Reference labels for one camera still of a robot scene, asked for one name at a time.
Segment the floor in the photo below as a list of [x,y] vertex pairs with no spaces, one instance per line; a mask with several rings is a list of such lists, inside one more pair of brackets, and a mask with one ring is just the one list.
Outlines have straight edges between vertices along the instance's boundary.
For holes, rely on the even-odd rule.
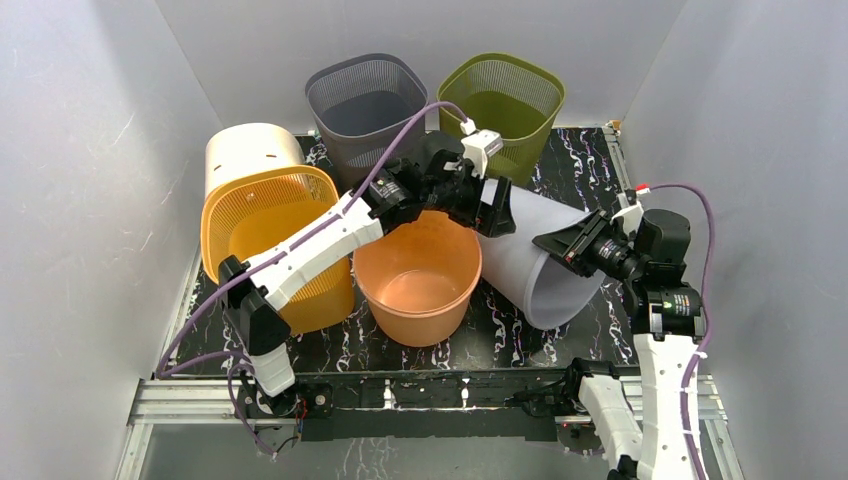
[[[311,137],[299,141],[307,162],[332,176],[323,145]],[[551,131],[526,188],[591,211],[612,206],[619,185],[603,130],[567,128]],[[201,303],[215,288],[201,269],[192,305]],[[435,346],[411,348],[380,331],[357,288],[353,314],[330,328],[292,337],[289,357],[296,373],[554,367],[566,366],[574,357],[634,364],[637,360],[620,293],[618,283],[607,280],[570,323],[541,331],[528,325],[520,310],[481,281],[456,333]],[[238,347],[236,335],[220,309],[215,309],[182,342],[177,360]],[[207,363],[189,376],[220,377],[228,367],[229,362]]]

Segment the tipped over white bin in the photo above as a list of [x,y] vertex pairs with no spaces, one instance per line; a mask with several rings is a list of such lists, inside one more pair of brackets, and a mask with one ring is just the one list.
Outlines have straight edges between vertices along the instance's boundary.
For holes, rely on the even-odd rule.
[[[486,182],[483,200],[491,202],[497,180]],[[601,287],[604,274],[577,276],[533,245],[533,237],[570,227],[588,215],[516,186],[510,199],[516,230],[512,235],[478,235],[483,278],[524,311],[530,325],[549,330],[568,323]]]

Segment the orange bin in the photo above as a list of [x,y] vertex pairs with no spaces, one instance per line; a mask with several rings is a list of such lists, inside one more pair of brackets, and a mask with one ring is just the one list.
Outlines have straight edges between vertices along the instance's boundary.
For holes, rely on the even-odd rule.
[[434,345],[462,322],[480,279],[477,235],[425,211],[353,254],[353,272],[380,328],[398,343]]
[[[338,201],[321,170],[293,165],[225,183],[206,197],[201,222],[203,268],[218,283],[218,265],[229,255],[245,261],[277,245]],[[353,311],[350,262],[343,258],[306,284],[280,314],[292,334],[320,330]]]

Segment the gray wall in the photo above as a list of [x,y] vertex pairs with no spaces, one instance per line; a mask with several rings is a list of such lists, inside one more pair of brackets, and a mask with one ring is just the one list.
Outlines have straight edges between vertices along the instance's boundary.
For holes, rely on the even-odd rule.
[[[747,478],[844,478],[848,4],[689,0],[628,111],[635,182],[718,218],[709,365]],[[698,234],[687,195],[656,193]]]
[[565,82],[559,124],[620,119],[684,0],[157,2],[224,125],[305,132],[306,80],[372,52],[407,62],[432,98],[472,56],[510,52]]
[[219,128],[152,0],[0,3],[0,478],[114,475]]

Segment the green basket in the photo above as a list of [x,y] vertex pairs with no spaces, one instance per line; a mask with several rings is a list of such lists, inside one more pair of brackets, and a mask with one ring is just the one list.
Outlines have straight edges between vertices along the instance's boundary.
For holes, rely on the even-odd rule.
[[[484,53],[465,62],[438,92],[453,102],[477,128],[494,130],[504,148],[489,159],[486,175],[509,177],[526,185],[539,161],[557,113],[565,102],[565,85],[552,73],[503,53]],[[439,109],[443,132],[462,137],[459,118]]]

